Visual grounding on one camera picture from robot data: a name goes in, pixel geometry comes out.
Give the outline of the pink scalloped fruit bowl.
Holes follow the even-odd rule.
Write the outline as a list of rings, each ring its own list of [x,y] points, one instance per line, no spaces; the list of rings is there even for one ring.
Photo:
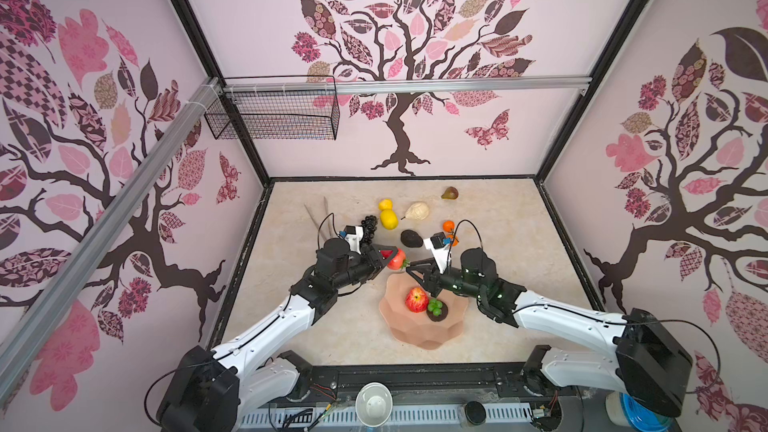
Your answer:
[[[441,292],[436,299],[444,302],[449,312],[445,320],[433,322],[428,318],[426,311],[412,313],[407,310],[405,298],[414,287],[420,286],[406,273],[395,273],[387,279],[379,311],[392,335],[400,342],[424,350],[436,350],[446,342],[461,336],[464,332],[468,299],[447,291]]]

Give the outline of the red apple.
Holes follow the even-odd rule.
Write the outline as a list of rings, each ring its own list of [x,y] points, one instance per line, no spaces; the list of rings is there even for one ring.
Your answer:
[[[412,313],[422,313],[428,309],[429,294],[421,287],[412,288],[405,298],[405,306]]]

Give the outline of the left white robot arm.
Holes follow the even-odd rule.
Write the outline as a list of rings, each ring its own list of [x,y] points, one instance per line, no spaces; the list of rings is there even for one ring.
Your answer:
[[[170,383],[151,421],[163,431],[235,431],[252,410],[304,395],[302,380],[312,367],[283,352],[283,345],[315,325],[340,289],[374,279],[398,253],[392,246],[351,242],[327,240],[282,303],[246,331],[211,350],[188,350],[167,373]]]

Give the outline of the dark purple mangosteen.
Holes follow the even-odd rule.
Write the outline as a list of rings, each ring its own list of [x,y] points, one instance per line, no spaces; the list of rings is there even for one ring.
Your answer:
[[[428,318],[433,322],[441,322],[446,319],[448,306],[438,299],[431,299],[426,308]]]

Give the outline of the red strawberry fruit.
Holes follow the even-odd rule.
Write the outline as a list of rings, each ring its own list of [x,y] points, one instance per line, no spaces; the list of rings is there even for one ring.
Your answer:
[[[386,266],[393,271],[402,270],[409,265],[409,261],[407,259],[406,253],[402,249],[400,249],[399,253],[395,256],[392,256],[392,257],[382,256],[382,258],[386,262]]]

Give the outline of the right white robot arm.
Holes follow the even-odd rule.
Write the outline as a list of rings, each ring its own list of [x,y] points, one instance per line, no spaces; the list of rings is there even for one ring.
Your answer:
[[[447,291],[471,298],[497,323],[582,346],[581,351],[537,347],[526,376],[531,389],[598,388],[624,393],[661,416],[681,415],[693,361],[660,319],[638,308],[618,314],[547,298],[499,277],[480,248],[464,251],[460,261],[454,267],[448,249],[437,249],[406,272],[432,296]]]

